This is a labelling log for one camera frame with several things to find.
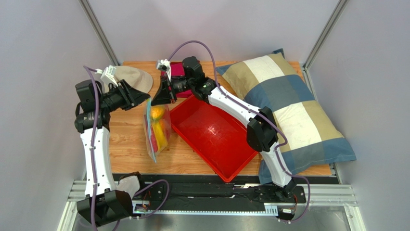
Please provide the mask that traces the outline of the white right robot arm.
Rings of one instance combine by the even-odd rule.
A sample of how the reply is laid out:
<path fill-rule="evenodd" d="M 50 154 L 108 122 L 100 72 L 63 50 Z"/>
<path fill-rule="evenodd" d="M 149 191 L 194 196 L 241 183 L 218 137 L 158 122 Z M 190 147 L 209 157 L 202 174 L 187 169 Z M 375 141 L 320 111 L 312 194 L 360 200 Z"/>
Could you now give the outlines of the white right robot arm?
<path fill-rule="evenodd" d="M 292 196 L 296 183 L 280 152 L 279 129 L 272 110 L 268 107 L 252 106 L 229 93 L 215 79 L 205 75 L 200 62 L 194 56 L 185 58 L 182 67 L 184 74 L 172 77 L 171 62 L 167 59 L 157 61 L 156 69 L 162 74 L 159 89 L 151 105 L 175 103 L 178 93 L 191 90 L 197 99 L 225 111 L 246 128 L 246 141 L 262 155 L 271 174 L 271 181 L 277 186 L 276 195 Z"/>

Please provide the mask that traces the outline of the clear zip top bag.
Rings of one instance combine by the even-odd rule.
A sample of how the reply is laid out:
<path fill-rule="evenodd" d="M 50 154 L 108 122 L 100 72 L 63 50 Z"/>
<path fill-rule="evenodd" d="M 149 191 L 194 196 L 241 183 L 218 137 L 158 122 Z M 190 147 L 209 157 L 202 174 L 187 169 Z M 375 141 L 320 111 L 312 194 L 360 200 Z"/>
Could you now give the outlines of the clear zip top bag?
<path fill-rule="evenodd" d="M 160 153 L 168 147 L 169 139 L 172 132 L 170 110 L 167 105 L 164 116 L 153 121 L 150 118 L 151 98 L 147 100 L 144 110 L 144 132 L 146 137 L 146 146 L 148 155 L 157 163 Z"/>

